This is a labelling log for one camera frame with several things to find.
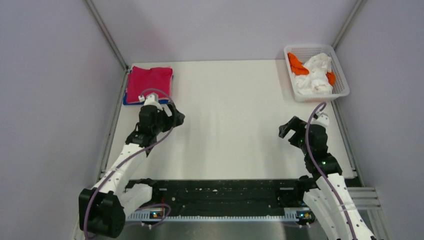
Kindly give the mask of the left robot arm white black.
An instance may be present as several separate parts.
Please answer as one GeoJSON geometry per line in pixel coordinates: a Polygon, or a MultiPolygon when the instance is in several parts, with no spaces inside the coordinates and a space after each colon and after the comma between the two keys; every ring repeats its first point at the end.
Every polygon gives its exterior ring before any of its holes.
{"type": "Polygon", "coordinates": [[[84,188],[78,196],[79,228],[86,240],[97,236],[117,238],[124,229],[127,216],[144,203],[154,207],[160,202],[160,193],[149,185],[139,184],[126,190],[131,176],[147,159],[153,148],[164,141],[158,135],[169,136],[184,123],[185,115],[171,101],[166,110],[158,103],[140,107],[138,122],[125,139],[121,153],[91,188],[84,188]]]}

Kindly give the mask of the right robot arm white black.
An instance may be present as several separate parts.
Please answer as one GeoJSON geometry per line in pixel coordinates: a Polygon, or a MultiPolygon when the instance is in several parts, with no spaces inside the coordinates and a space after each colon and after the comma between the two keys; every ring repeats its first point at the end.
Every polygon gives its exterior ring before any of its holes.
{"type": "Polygon", "coordinates": [[[330,120],[325,113],[314,113],[306,122],[293,116],[279,127],[278,136],[290,131],[289,143],[300,149],[311,176],[301,176],[295,183],[293,200],[306,206],[329,240],[374,240],[375,234],[361,217],[337,159],[328,150],[326,132],[330,120]]]}

